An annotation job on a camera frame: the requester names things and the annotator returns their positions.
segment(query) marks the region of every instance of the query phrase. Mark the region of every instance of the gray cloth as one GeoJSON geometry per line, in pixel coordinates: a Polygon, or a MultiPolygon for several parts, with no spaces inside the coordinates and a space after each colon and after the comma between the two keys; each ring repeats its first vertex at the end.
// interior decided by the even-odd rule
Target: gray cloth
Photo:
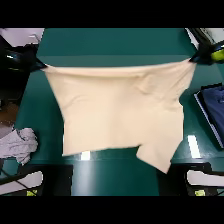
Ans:
{"type": "Polygon", "coordinates": [[[37,146],[36,136],[31,128],[14,130],[0,139],[0,158],[16,157],[17,162],[24,165],[37,146]]]}

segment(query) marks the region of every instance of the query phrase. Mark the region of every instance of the fabric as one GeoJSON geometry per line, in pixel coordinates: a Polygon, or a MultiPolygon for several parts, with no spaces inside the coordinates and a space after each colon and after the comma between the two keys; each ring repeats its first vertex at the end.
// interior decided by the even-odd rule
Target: fabric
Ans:
{"type": "Polygon", "coordinates": [[[195,64],[44,69],[64,118],[63,155],[140,146],[137,157],[167,172],[183,138],[179,103],[195,64]]]}
{"type": "Polygon", "coordinates": [[[26,164],[30,153],[37,149],[36,136],[31,128],[14,130],[0,139],[0,158],[15,157],[18,163],[26,164]]]}
{"type": "Polygon", "coordinates": [[[224,144],[224,86],[201,90],[210,117],[224,144]]]}

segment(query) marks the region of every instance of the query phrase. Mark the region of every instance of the green table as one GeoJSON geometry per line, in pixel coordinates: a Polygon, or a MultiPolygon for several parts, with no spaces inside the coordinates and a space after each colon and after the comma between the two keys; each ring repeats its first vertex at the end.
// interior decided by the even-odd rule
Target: green table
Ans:
{"type": "MultiPolygon", "coordinates": [[[[184,29],[48,29],[38,57],[54,66],[128,66],[181,61],[195,52],[184,29]]],[[[213,170],[224,171],[224,153],[192,97],[201,85],[220,82],[222,67],[198,66],[190,88],[181,96],[184,106],[184,140],[172,162],[208,161],[213,170]],[[192,159],[188,135],[195,135],[201,157],[192,159]]],[[[43,72],[31,74],[16,121],[16,128],[31,127],[39,147],[30,163],[74,164],[73,195],[158,195],[156,169],[135,157],[136,148],[62,158],[63,121],[43,72]]],[[[15,160],[4,168],[14,174],[15,160]]]]}

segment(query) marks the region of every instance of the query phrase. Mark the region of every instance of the beige cloth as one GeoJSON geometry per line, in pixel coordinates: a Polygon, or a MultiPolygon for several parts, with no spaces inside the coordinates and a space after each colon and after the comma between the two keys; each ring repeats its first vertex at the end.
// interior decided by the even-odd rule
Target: beige cloth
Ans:
{"type": "Polygon", "coordinates": [[[44,69],[64,118],[63,155],[139,146],[166,173],[183,139],[179,103],[195,64],[44,69]]]}

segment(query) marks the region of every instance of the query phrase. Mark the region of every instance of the navy blue cloth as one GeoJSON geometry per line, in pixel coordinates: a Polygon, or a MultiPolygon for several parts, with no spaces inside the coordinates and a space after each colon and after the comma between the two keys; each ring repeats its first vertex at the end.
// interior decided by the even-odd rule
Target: navy blue cloth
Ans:
{"type": "Polygon", "coordinates": [[[201,90],[213,124],[224,145],[224,86],[201,90]]]}

